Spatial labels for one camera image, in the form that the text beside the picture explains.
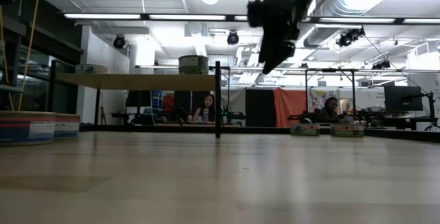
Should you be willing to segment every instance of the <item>person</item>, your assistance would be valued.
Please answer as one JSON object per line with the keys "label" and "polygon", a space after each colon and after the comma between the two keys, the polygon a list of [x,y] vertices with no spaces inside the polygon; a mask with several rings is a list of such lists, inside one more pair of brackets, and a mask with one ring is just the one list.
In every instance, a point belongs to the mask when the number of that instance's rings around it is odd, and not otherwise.
{"label": "person", "polygon": [[338,99],[334,97],[326,99],[324,108],[318,111],[318,122],[331,124],[343,123],[344,121],[338,117],[338,114],[335,111],[336,107],[338,107]]}
{"label": "person", "polygon": [[195,111],[192,117],[193,121],[197,121],[201,117],[202,122],[215,122],[215,98],[212,94],[206,96],[203,105]]}

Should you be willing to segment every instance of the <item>white wall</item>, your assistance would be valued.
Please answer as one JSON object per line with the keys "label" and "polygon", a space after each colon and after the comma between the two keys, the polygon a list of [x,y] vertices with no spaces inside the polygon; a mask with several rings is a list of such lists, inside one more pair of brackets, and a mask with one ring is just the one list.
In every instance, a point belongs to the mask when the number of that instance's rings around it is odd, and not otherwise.
{"label": "white wall", "polygon": [[[129,72],[129,59],[117,51],[113,46],[97,37],[90,29],[82,28],[81,48],[84,54],[81,63],[101,65],[110,68],[111,73],[127,74]],[[123,111],[124,93],[122,90],[102,90],[103,107],[107,124],[120,124],[119,119],[113,119],[110,113]],[[96,90],[89,87],[78,88],[77,114],[81,115],[81,122],[93,123],[95,115]]]}

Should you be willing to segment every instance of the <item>ductwork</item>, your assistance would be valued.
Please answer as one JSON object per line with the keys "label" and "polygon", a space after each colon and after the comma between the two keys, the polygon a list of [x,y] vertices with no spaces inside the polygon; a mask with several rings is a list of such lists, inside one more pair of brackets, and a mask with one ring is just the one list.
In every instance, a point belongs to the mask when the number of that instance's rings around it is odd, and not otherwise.
{"label": "ductwork", "polygon": [[[362,16],[383,0],[326,0],[312,13],[314,16]],[[300,38],[304,47],[318,48],[340,29],[305,25]]]}

